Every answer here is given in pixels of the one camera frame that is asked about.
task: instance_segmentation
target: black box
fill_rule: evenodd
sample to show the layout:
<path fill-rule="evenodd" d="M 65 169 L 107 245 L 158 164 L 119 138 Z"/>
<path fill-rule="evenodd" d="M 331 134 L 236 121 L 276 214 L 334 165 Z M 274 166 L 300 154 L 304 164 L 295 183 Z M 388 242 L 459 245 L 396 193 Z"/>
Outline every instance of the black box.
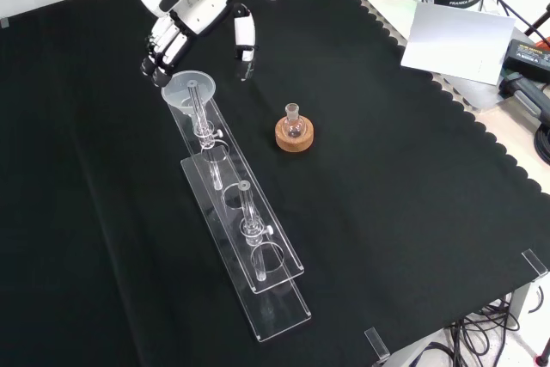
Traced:
<path fill-rule="evenodd" d="M 536 82 L 550 83 L 550 51 L 513 39 L 503 67 Z"/>

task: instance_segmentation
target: black cloth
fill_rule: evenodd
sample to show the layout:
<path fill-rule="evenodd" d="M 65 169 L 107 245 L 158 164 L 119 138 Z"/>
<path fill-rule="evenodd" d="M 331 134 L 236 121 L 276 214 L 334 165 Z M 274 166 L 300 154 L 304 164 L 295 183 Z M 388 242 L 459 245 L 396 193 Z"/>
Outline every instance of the black cloth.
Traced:
<path fill-rule="evenodd" d="M 395 352 L 534 279 L 522 251 L 550 262 L 548 196 L 429 74 L 400 67 L 357 0 L 238 1 L 254 78 L 234 78 L 231 20 L 180 68 L 215 79 L 305 266 L 312 320 L 256 342 L 180 171 L 185 145 L 138 75 L 153 19 L 139 0 L 70 0 L 0 31 L 0 364 L 371 365 L 368 328 Z M 274 142 L 291 101 L 315 124 L 302 154 Z"/>

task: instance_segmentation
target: robotic hand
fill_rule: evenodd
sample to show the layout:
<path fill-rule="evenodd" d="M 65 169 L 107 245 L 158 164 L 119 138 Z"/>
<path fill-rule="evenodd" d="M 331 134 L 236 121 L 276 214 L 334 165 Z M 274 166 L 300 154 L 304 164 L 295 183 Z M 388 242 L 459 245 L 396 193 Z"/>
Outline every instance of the robotic hand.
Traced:
<path fill-rule="evenodd" d="M 141 0 L 158 17 L 147 39 L 148 56 L 141 70 L 156 86 L 168 84 L 176 65 L 192 43 L 207 35 L 233 10 L 237 76 L 246 80 L 254 71 L 254 19 L 244 4 L 231 0 Z"/>

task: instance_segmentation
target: white paper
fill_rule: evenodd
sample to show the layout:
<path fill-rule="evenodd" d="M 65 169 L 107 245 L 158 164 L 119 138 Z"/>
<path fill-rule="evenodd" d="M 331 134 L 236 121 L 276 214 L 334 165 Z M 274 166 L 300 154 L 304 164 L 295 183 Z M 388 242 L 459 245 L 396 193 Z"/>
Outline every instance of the white paper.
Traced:
<path fill-rule="evenodd" d="M 419 3 L 401 65 L 496 85 L 515 19 Z"/>

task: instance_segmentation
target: acrylic ring holder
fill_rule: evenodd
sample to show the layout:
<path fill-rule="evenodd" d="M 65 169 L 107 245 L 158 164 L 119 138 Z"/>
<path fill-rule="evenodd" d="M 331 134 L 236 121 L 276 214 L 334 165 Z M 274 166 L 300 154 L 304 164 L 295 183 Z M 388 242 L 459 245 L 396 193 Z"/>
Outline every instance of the acrylic ring holder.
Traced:
<path fill-rule="evenodd" d="M 162 97 L 191 155 L 181 166 L 254 335 L 265 341 L 311 318 L 293 279 L 303 266 L 212 99 L 215 88 L 188 70 Z"/>

